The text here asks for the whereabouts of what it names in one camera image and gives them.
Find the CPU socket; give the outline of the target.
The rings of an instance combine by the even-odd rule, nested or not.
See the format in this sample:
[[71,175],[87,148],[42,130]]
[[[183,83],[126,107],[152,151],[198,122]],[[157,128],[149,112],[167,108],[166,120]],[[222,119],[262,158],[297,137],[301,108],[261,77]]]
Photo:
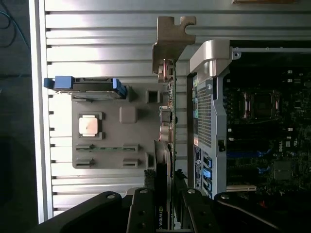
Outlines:
[[244,91],[238,100],[241,119],[272,120],[279,117],[280,93],[277,90]]

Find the green RAM stick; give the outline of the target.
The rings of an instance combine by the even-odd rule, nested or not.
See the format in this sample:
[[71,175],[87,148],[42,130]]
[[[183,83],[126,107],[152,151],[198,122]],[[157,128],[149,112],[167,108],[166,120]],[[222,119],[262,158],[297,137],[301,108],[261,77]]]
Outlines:
[[121,147],[104,147],[104,146],[96,146],[94,144],[90,145],[78,145],[75,148],[77,151],[129,151],[129,152],[137,152],[139,150],[139,145],[123,145]]

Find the blue expansion slot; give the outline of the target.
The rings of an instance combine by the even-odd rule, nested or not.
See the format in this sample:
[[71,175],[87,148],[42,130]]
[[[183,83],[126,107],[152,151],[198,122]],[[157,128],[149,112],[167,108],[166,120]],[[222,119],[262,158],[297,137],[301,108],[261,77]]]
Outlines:
[[238,159],[238,158],[258,158],[269,154],[272,150],[267,151],[229,151],[227,152],[227,158]]

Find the hard disk with blue bracket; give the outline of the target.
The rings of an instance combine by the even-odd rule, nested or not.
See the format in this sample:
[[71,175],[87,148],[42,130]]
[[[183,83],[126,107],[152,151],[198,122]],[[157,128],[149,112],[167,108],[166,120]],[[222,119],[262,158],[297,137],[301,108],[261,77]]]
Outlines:
[[73,76],[44,78],[43,86],[59,93],[66,93],[82,100],[116,100],[127,98],[127,88],[117,78],[92,79]]

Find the grey parts rack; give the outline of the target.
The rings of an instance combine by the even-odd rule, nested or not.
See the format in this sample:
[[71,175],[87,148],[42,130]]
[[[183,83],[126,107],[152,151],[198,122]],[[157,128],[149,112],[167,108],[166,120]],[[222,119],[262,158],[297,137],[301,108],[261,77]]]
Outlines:
[[[126,99],[82,100],[71,96],[72,165],[89,169],[146,169],[152,162],[155,141],[159,139],[159,107],[166,104],[163,84],[128,83]],[[98,119],[95,136],[79,134],[79,118],[94,115]],[[121,147],[139,145],[137,152],[77,151],[78,145]]]

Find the silver CPU chip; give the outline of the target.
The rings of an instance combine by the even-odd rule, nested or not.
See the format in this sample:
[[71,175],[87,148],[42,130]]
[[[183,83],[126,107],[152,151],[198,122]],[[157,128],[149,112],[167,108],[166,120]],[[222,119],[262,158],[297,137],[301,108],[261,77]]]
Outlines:
[[79,118],[79,134],[95,136],[98,133],[98,119],[94,115],[82,115]]

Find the green motherboard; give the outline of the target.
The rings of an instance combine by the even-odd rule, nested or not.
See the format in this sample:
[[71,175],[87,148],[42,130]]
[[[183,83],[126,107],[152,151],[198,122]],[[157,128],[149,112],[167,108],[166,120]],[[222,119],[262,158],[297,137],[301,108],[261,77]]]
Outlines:
[[[238,97],[248,90],[277,90],[279,117],[245,120]],[[236,53],[224,77],[226,153],[272,151],[258,158],[227,158],[230,189],[264,196],[311,193],[311,54]]]

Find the black open PC case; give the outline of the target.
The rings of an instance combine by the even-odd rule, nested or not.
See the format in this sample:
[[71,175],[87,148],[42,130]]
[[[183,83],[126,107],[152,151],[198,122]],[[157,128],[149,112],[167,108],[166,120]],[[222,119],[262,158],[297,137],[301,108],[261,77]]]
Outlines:
[[311,208],[311,41],[204,42],[190,58],[193,184]]

